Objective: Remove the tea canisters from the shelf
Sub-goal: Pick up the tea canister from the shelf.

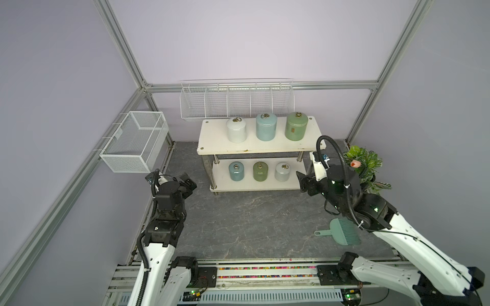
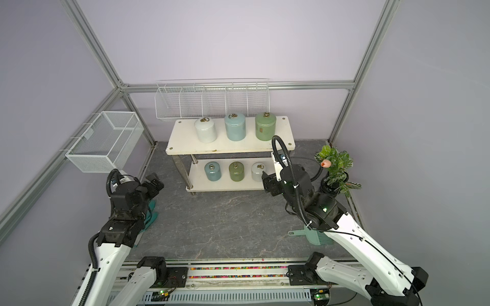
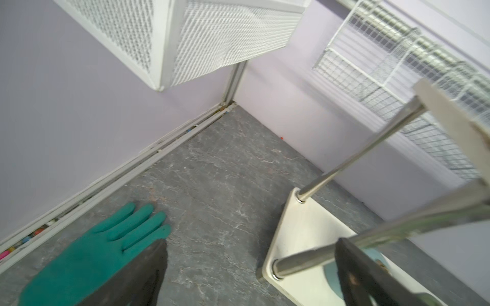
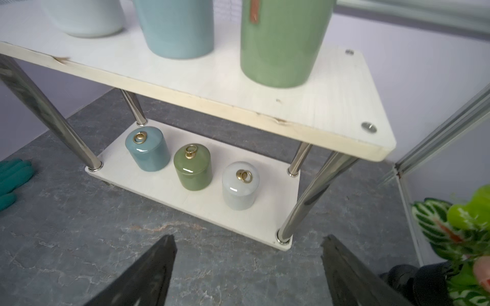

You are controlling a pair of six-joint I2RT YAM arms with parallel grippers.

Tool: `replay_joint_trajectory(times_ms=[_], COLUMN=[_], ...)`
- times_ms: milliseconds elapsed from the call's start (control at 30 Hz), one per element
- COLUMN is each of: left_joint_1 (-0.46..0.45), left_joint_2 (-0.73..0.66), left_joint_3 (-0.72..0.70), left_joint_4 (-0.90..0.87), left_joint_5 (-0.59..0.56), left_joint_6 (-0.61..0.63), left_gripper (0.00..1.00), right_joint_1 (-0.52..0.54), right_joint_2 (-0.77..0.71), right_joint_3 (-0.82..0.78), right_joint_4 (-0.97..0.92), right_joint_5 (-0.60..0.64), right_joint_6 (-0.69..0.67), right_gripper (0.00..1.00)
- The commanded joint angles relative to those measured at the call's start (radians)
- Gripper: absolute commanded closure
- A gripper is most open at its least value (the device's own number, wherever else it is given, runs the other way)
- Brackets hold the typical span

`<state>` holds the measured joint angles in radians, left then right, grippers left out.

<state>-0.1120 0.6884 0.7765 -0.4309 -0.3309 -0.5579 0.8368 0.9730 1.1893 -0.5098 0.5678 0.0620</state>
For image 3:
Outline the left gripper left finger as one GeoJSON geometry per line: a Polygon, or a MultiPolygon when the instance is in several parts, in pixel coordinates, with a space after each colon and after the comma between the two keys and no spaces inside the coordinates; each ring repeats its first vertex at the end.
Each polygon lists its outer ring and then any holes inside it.
{"type": "Polygon", "coordinates": [[[154,306],[167,267],[167,241],[158,239],[79,304],[154,306]]]}

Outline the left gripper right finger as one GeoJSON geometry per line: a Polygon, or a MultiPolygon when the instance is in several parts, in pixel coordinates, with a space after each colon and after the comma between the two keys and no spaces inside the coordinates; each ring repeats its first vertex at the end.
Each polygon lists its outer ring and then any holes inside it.
{"type": "Polygon", "coordinates": [[[440,305],[429,293],[412,293],[346,238],[335,244],[338,279],[346,305],[440,305]]]}

